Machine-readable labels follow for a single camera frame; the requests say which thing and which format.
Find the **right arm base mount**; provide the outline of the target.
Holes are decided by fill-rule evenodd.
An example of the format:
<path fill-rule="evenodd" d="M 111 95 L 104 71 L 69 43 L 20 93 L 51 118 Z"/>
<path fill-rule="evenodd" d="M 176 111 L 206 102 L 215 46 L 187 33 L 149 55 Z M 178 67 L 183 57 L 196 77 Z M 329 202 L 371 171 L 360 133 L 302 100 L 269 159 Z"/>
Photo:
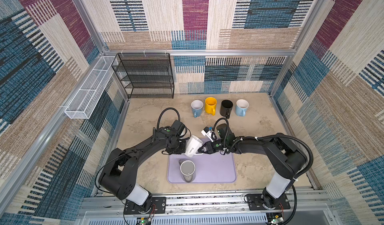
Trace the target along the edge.
<path fill-rule="evenodd" d="M 244 201 L 248 204 L 250 211 L 291 209 L 286 194 L 282 194 L 278 199 L 267 194 L 246 194 Z"/>

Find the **light blue mug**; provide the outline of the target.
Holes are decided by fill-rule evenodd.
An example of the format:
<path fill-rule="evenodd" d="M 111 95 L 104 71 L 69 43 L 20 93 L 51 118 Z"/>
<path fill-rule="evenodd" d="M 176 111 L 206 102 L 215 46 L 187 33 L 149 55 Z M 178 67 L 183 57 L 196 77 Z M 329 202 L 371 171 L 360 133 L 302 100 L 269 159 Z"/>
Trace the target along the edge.
<path fill-rule="evenodd" d="M 249 103 L 245 99 L 239 99 L 236 102 L 235 113 L 238 117 L 244 117 L 249 108 Z"/>

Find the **grey mug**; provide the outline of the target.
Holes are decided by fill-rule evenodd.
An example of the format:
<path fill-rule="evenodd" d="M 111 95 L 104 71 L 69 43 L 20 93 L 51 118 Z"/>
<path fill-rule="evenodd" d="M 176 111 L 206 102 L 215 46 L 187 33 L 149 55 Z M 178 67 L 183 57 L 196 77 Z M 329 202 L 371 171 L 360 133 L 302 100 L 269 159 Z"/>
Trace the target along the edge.
<path fill-rule="evenodd" d="M 180 172 L 186 183 L 191 183 L 195 179 L 196 165 L 190 160 L 179 160 Z"/>

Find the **black mug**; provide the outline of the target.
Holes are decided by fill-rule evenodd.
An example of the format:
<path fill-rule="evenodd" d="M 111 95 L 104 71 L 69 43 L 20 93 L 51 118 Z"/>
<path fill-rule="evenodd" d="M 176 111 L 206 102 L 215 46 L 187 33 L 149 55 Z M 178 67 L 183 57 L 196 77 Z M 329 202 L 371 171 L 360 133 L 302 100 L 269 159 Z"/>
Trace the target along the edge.
<path fill-rule="evenodd" d="M 221 102 L 220 115 L 228 120 L 231 116 L 232 109 L 233 102 L 225 99 Z"/>

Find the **yellow mug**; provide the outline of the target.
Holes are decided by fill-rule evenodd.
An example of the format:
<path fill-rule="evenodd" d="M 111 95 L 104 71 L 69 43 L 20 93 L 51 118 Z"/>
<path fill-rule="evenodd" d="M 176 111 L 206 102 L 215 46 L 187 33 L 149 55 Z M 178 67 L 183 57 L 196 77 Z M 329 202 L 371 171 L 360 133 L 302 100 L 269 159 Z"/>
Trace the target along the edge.
<path fill-rule="evenodd" d="M 212 116 L 216 115 L 217 100 L 214 97 L 208 97 L 205 100 L 205 112 Z"/>

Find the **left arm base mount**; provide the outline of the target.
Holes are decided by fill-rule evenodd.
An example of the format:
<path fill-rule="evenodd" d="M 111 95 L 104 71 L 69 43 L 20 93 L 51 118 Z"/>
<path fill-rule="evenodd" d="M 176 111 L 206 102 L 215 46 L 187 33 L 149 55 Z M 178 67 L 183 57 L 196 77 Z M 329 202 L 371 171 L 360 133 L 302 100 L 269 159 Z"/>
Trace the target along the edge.
<path fill-rule="evenodd" d="M 127 200 L 124 207 L 124 215 L 139 215 L 139 214 L 164 214 L 166 212 L 167 198 L 166 197 L 149 197 L 142 205 Z"/>

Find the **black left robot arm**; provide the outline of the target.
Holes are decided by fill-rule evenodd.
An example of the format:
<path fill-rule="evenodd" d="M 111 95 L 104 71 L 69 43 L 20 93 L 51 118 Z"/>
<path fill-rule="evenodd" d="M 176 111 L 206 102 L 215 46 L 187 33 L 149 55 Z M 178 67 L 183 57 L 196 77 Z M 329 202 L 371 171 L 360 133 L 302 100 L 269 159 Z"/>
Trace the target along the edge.
<path fill-rule="evenodd" d="M 140 207 L 148 207 L 151 193 L 137 184 L 137 173 L 140 165 L 160 150 L 167 154 L 185 152 L 186 140 L 183 135 L 186 126 L 174 121 L 169 127 L 154 128 L 153 134 L 138 145 L 121 150 L 114 149 L 98 178 L 98 183 L 119 200 L 128 200 Z"/>

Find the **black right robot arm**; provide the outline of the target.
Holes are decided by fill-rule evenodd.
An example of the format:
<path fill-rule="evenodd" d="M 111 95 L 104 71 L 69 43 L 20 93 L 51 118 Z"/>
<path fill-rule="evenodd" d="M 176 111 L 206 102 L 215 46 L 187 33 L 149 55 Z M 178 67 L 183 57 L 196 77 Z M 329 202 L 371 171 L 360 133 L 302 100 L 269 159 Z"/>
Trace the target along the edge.
<path fill-rule="evenodd" d="M 309 146 L 292 136 L 277 133 L 264 137 L 236 137 L 226 124 L 218 126 L 218 134 L 214 130 L 205 127 L 201 131 L 210 141 L 199 149 L 199 153 L 260 154 L 268 157 L 275 174 L 263 190 L 262 199 L 270 207 L 311 168 L 314 161 Z"/>

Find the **teal dotted floral mug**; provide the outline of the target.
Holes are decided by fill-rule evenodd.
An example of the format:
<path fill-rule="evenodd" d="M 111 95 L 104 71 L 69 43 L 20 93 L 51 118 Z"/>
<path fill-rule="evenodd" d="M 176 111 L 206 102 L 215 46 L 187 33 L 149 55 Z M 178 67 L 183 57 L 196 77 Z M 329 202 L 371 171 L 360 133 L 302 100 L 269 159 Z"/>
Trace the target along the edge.
<path fill-rule="evenodd" d="M 198 118 L 201 116 L 203 112 L 203 107 L 204 107 L 204 104 L 200 100 L 194 100 L 191 103 L 191 108 L 192 108 L 192 113 L 194 118 Z"/>

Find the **white pink mug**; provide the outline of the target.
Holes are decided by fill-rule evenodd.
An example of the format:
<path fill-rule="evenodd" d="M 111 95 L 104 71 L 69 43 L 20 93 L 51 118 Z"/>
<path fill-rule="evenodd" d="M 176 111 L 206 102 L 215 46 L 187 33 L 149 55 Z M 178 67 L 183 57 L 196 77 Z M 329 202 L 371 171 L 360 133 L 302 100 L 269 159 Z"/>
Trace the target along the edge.
<path fill-rule="evenodd" d="M 186 150 L 184 152 L 184 155 L 189 158 L 193 157 L 203 144 L 204 143 L 201 139 L 194 135 L 191 135 L 190 139 L 186 143 Z"/>

